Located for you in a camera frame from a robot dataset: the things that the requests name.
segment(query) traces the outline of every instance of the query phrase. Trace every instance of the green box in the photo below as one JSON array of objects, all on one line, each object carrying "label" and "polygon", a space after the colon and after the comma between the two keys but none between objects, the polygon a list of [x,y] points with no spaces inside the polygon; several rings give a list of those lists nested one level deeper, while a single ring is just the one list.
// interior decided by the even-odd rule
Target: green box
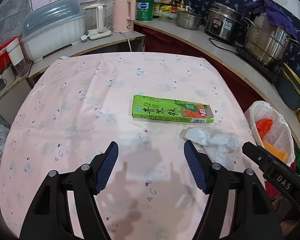
[{"label": "green box", "polygon": [[213,122],[213,113],[209,105],[142,95],[133,96],[132,116],[176,122]]}]

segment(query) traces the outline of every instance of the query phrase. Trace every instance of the pink kettle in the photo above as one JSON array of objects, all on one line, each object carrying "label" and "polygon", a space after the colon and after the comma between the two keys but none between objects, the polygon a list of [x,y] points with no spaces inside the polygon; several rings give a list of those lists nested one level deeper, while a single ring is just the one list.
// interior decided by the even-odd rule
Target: pink kettle
[{"label": "pink kettle", "polygon": [[132,32],[136,19],[136,0],[113,0],[112,17],[114,33]]}]

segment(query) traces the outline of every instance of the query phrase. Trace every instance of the person's skin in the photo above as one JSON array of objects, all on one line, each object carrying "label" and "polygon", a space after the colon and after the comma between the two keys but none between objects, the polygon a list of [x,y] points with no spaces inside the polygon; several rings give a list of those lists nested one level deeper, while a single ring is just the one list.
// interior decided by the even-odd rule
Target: person's skin
[{"label": "person's skin", "polygon": [[[274,210],[277,210],[280,204],[281,198],[276,199],[273,203],[272,206],[274,207]],[[298,221],[295,220],[285,220],[281,222],[281,230],[284,236],[288,235],[293,228],[298,224]]]}]

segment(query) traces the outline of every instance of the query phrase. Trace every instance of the red plastic container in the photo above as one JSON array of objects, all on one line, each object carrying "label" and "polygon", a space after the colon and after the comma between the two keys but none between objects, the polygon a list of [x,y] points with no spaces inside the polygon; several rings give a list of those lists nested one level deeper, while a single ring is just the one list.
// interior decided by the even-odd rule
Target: red plastic container
[{"label": "red plastic container", "polygon": [[[7,47],[7,45],[10,44],[11,42],[13,42],[16,38],[19,38],[19,37],[13,37],[13,38],[11,38],[11,40],[9,40],[9,41],[5,42],[4,44],[2,44],[0,46],[0,50]],[[6,51],[3,52],[2,54],[0,54],[0,70],[2,70],[4,68],[4,61],[6,61],[6,65],[9,65],[11,63],[11,60],[9,58],[9,54]]]}]

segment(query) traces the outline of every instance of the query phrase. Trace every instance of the green can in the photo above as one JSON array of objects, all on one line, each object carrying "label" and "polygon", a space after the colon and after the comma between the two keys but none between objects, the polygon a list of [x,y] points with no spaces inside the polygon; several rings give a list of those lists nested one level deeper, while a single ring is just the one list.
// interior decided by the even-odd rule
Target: green can
[{"label": "green can", "polygon": [[151,21],[154,0],[137,0],[136,19],[139,21]]}]

